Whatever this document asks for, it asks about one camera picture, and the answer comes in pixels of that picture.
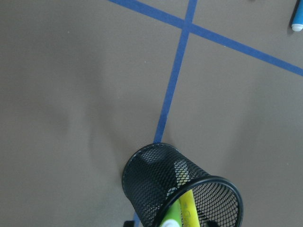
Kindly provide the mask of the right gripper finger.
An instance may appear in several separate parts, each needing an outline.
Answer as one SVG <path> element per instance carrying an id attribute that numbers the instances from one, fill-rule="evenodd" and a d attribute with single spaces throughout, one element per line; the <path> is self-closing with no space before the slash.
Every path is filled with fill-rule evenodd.
<path id="1" fill-rule="evenodd" d="M 123 227 L 135 227 L 135 221 L 134 220 L 127 220 L 124 222 Z"/>

